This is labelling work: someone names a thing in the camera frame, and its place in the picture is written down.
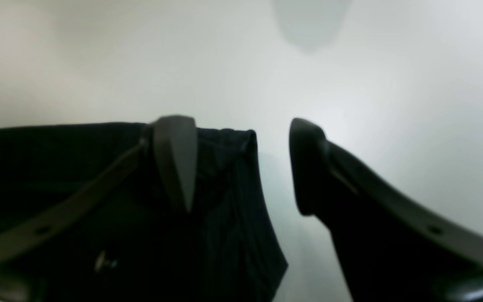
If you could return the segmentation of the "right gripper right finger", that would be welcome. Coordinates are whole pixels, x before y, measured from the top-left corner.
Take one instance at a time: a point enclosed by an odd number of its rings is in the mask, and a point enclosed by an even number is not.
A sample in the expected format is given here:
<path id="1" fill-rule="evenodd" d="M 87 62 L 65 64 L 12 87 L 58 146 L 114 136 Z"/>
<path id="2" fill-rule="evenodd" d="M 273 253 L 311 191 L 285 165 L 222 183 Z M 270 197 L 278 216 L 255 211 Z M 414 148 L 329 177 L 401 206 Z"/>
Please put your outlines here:
<path id="1" fill-rule="evenodd" d="M 424 208 L 295 118 L 296 204 L 330 232 L 355 302 L 483 302 L 483 235 Z"/>

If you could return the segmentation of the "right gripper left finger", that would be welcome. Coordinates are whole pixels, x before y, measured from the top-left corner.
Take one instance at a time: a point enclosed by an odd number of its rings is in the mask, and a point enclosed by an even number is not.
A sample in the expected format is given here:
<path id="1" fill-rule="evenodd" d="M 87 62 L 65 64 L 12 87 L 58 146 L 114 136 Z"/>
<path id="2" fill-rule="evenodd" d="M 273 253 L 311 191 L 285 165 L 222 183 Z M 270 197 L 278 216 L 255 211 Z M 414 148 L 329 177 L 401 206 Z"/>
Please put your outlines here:
<path id="1" fill-rule="evenodd" d="M 189 257 L 195 119 L 0 129 L 0 302 L 143 301 Z"/>

